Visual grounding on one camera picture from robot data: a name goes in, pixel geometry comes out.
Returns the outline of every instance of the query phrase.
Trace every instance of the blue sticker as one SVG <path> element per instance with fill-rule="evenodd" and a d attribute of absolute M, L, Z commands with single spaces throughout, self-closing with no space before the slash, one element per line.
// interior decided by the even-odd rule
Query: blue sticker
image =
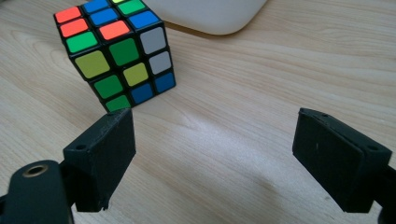
<path fill-rule="evenodd" d="M 91 15 L 91 20 L 96 26 L 114 21 L 118 18 L 117 13 L 113 8 L 108 8 Z"/>
<path fill-rule="evenodd" d="M 163 75 L 161 77 L 158 77 L 155 79 L 155 87 L 157 89 L 158 93 L 161 93 L 163 91 L 167 91 L 171 89 L 172 87 L 175 87 L 175 77 L 173 73 L 168 73 L 166 75 Z"/>
<path fill-rule="evenodd" d="M 97 11 L 99 9 L 108 7 L 108 2 L 106 0 L 92 0 L 91 2 L 88 2 L 83 6 L 88 13 L 93 13 L 94 11 Z"/>
<path fill-rule="evenodd" d="M 134 102 L 140 104 L 153 97 L 153 92 L 151 86 L 146 83 L 136 89 L 131 90 L 131 95 L 134 99 Z"/>
<path fill-rule="evenodd" d="M 151 11 L 145 11 L 130 17 L 129 21 L 134 25 L 136 29 L 140 29 L 156 21 L 159 21 L 159 19 Z"/>

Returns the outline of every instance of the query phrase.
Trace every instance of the wooden table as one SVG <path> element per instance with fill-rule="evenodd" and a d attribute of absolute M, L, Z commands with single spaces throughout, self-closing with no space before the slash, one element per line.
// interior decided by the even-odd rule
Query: wooden table
<path fill-rule="evenodd" d="M 1 195 L 106 113 L 52 19 L 82 3 L 0 4 Z M 291 146 L 308 107 L 396 148 L 395 1 L 269 0 L 226 36 L 166 25 L 177 86 L 133 109 L 137 154 L 109 210 L 76 223 L 376 223 L 378 204 L 343 213 Z"/>

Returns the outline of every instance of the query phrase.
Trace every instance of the screw hole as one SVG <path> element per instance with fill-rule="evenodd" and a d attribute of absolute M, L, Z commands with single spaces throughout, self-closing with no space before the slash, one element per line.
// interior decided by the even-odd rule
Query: screw hole
<path fill-rule="evenodd" d="M 378 150 L 378 147 L 368 146 L 368 148 L 369 148 L 370 150 L 372 150 L 372 151 L 377 151 L 377 150 Z"/>
<path fill-rule="evenodd" d="M 37 165 L 23 172 L 24 177 L 35 177 L 45 173 L 49 169 L 48 165 Z"/>
<path fill-rule="evenodd" d="M 76 149 L 77 150 L 82 150 L 82 149 L 84 149 L 86 147 L 87 147 L 86 145 L 78 145 L 78 146 L 76 146 Z"/>

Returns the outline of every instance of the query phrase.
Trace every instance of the cube face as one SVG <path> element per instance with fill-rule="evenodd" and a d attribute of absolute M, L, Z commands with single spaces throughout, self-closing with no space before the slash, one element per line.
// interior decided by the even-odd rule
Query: cube face
<path fill-rule="evenodd" d="M 106 111 L 176 86 L 163 21 L 141 0 L 93 0 L 54 19 L 69 59 Z"/>

